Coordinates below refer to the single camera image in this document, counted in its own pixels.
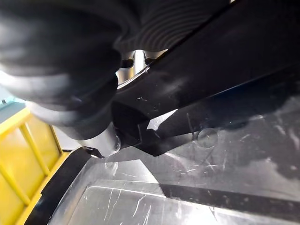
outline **scratched plastic surface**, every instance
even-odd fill
[[[282,221],[245,213],[230,212],[201,204],[170,199],[158,184],[132,181],[100,180],[91,184],[81,197],[70,225],[218,225],[227,224],[280,225]]]

